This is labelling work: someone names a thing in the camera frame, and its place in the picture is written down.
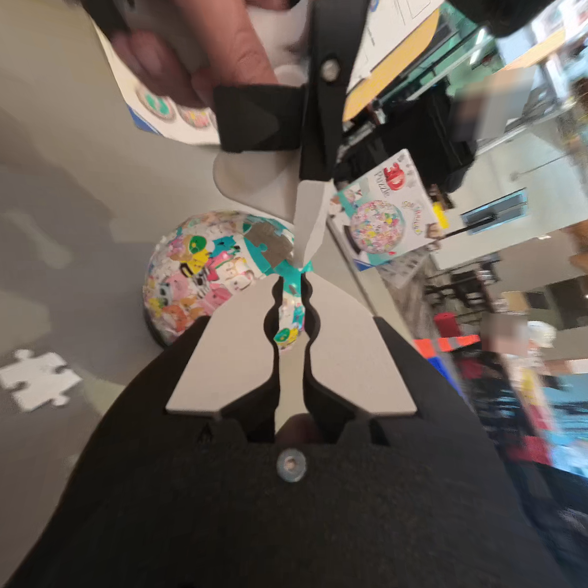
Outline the small puzzle piece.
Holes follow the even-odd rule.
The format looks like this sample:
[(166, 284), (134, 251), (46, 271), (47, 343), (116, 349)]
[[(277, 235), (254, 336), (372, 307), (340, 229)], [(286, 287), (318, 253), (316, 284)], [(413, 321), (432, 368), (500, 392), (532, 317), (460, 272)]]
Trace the small puzzle piece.
[(21, 412), (33, 412), (46, 405), (60, 408), (70, 402), (68, 392), (82, 383), (57, 353), (36, 356), (28, 349), (13, 353), (13, 361), (1, 367), (1, 387), (11, 394)]
[(280, 352), (289, 349), (297, 341), (305, 327), (305, 306), (302, 301), (302, 275), (313, 271), (313, 263), (309, 262), (303, 269), (283, 261), (275, 272), (281, 277), (282, 302), (278, 312), (278, 329), (273, 338)]

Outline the puzzle ball box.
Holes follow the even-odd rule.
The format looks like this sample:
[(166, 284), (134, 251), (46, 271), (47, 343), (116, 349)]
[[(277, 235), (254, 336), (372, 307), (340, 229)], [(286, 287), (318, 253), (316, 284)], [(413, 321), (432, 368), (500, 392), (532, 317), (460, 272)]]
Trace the puzzle ball box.
[(410, 152), (402, 149), (334, 194), (329, 224), (358, 271), (430, 250), (444, 237)]

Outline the colourful puzzle ball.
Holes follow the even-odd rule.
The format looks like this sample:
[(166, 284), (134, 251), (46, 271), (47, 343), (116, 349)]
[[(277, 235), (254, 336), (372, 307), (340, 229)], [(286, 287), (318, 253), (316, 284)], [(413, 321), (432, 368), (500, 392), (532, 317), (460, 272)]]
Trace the colourful puzzle ball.
[(153, 339), (166, 348), (234, 295), (279, 276), (275, 268), (290, 263), (292, 249), (291, 231), (269, 217), (234, 210), (189, 217), (160, 240), (148, 264), (143, 313)]

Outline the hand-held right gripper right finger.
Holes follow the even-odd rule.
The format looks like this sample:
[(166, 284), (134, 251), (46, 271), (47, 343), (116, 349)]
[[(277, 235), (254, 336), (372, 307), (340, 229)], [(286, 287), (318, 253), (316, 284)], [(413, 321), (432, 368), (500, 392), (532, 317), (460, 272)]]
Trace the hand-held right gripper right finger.
[(354, 297), (316, 273), (303, 275), (305, 371), (335, 400), (375, 417), (417, 411), (375, 317)]

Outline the puzzle leaflet with circles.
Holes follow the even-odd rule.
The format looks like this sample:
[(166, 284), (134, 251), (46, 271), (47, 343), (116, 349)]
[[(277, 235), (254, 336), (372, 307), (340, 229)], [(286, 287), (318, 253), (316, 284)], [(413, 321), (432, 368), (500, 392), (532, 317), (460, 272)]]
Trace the puzzle leaflet with circles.
[(138, 129), (188, 145), (220, 145), (216, 117), (210, 108), (191, 109), (152, 93), (119, 59), (96, 23), (92, 25)]

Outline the white instruction sheet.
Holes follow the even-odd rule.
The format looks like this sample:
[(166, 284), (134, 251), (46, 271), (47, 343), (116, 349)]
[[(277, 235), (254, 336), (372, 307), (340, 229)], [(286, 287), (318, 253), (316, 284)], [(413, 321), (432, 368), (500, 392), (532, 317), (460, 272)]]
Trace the white instruction sheet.
[(443, 1), (369, 1), (366, 24), (353, 66), (347, 93), (364, 80), (378, 76), (401, 44)]

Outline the red orange striped object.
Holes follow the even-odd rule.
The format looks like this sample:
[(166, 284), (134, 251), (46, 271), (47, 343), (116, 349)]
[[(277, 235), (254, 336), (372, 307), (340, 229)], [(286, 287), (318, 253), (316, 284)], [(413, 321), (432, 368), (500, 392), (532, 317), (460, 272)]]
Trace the red orange striped object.
[(454, 313), (442, 312), (433, 317), (437, 336), (414, 339), (417, 351), (427, 360), (481, 342), (478, 334), (465, 334)]

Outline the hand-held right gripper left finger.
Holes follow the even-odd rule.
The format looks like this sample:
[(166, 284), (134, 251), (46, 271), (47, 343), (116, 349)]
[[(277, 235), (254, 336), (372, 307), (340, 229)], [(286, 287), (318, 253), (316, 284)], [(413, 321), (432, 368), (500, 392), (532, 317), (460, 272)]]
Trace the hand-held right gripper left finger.
[(269, 380), (275, 348), (264, 321), (278, 284), (279, 276), (268, 276), (214, 311), (168, 400), (168, 413), (220, 417)]

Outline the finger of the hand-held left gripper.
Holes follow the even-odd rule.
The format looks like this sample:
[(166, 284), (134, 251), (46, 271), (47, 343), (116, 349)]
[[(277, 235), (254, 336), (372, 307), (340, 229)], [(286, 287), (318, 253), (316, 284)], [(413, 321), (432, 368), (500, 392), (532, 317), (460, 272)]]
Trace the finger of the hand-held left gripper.
[(334, 181), (303, 180), (296, 193), (292, 264), (303, 269), (322, 246)]

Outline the person's left hand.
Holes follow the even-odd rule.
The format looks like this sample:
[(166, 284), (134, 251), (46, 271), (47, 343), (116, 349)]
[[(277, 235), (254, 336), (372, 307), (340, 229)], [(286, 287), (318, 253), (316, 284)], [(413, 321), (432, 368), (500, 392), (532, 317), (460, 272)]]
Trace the person's left hand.
[(149, 31), (117, 33), (111, 39), (120, 60), (152, 93), (184, 107), (213, 108), (213, 90), (218, 85), (278, 84), (246, 5), (281, 11), (288, 8), (288, 1), (175, 1), (174, 4), (197, 37), (209, 67), (189, 73), (172, 48)]

